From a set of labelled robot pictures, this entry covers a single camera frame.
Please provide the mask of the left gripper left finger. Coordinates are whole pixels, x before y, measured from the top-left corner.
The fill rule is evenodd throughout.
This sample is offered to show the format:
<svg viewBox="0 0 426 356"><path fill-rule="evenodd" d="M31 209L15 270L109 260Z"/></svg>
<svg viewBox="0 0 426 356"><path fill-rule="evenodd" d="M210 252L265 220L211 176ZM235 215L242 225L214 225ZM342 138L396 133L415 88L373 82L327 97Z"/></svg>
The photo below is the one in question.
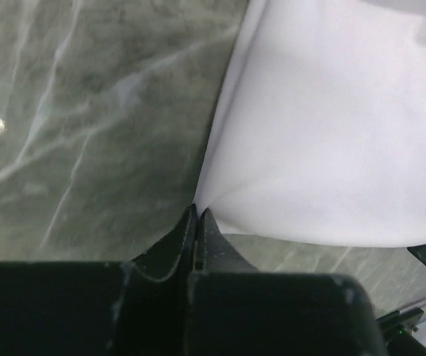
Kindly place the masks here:
<svg viewBox="0 0 426 356"><path fill-rule="evenodd" d="M128 264L123 355L181 353L196 225L196 207L190 205L170 232Z"/></svg>

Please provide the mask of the white t shirt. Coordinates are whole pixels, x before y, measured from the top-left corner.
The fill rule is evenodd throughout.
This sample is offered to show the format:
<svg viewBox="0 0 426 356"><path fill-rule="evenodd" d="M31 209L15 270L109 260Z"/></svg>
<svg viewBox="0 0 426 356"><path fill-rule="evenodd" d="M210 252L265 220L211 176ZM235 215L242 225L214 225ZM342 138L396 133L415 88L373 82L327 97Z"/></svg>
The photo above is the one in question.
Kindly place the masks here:
<svg viewBox="0 0 426 356"><path fill-rule="evenodd" d="M194 201L226 234L426 244L426 1L251 1Z"/></svg>

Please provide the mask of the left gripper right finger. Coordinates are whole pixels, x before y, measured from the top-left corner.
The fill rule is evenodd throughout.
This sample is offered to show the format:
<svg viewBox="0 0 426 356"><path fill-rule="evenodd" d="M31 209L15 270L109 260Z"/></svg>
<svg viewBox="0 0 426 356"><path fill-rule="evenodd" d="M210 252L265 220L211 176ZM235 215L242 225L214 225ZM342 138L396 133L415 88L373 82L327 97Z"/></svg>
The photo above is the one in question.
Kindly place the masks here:
<svg viewBox="0 0 426 356"><path fill-rule="evenodd" d="M192 355L385 355L363 287L343 274L266 273L204 211L190 276Z"/></svg>

